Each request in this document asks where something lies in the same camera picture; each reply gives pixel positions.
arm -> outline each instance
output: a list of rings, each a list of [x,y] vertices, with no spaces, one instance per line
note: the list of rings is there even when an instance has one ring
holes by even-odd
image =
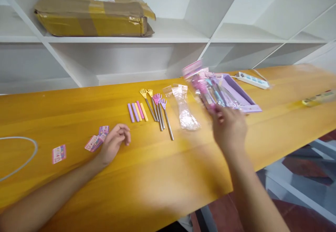
[[[237,210],[245,231],[289,232],[245,152],[247,125],[240,110],[216,107],[213,133],[231,173]]]
[[[10,206],[0,215],[0,231],[40,229],[88,181],[114,159],[121,143],[131,142],[130,129],[118,124],[107,135],[100,153],[88,163],[60,176]]]

yellow pen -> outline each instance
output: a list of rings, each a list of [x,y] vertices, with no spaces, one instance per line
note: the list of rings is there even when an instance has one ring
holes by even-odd
[[[142,109],[142,113],[143,113],[143,116],[145,117],[146,122],[148,122],[148,117],[147,117],[145,108],[143,107],[143,104],[142,104],[142,103],[140,103],[140,107],[141,107],[141,109]]]
[[[139,116],[139,120],[142,121],[142,118],[141,118],[141,114],[140,114],[138,105],[137,105],[136,103],[134,103],[134,106],[135,106],[136,112],[137,112],[137,114],[138,114],[138,116]]]

gray cable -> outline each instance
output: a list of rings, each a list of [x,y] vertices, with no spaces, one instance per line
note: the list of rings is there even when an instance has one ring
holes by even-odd
[[[37,142],[35,140],[33,140],[33,139],[30,139],[30,138],[27,138],[27,137],[1,137],[0,140],[2,140],[2,139],[14,139],[14,138],[26,139],[26,140],[31,141],[35,145],[35,150],[34,150],[32,156],[22,166],[20,166],[19,168],[17,168],[16,170],[14,170],[10,174],[8,174],[7,176],[1,178],[0,182],[3,181],[3,180],[5,180],[5,179],[7,179],[7,178],[9,178],[10,176],[12,176],[13,174],[17,173],[18,171],[20,171],[23,167],[25,167],[33,159],[33,157],[37,153]]]

white shelving unit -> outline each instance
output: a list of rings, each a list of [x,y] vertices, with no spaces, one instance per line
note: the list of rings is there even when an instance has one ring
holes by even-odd
[[[151,37],[55,37],[38,0],[0,0],[0,94],[290,65],[336,39],[336,0],[144,0]]]

card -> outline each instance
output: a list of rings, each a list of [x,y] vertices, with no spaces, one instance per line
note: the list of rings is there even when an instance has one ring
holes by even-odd
[[[60,162],[64,159],[66,159],[67,158],[67,156],[66,156],[67,153],[66,153],[66,149],[65,149],[65,144],[54,148],[52,150],[52,154],[53,154],[53,156],[52,156],[52,160],[53,160],[52,163],[53,164],[56,164],[56,163],[58,163],[58,162]]]
[[[100,126],[99,127],[99,134],[98,134],[98,136],[100,136],[101,134],[103,134],[103,133],[108,133],[109,132],[109,129],[110,129],[110,127],[109,126]]]
[[[100,138],[102,141],[105,141],[106,135],[107,135],[107,133],[103,133],[103,134],[99,135],[99,138]]]
[[[94,152],[101,144],[102,144],[102,140],[99,138],[98,136],[98,139],[96,140],[96,142],[93,144],[90,152]]]
[[[97,141],[98,137],[96,135],[93,135],[84,148],[88,151],[91,151]]]

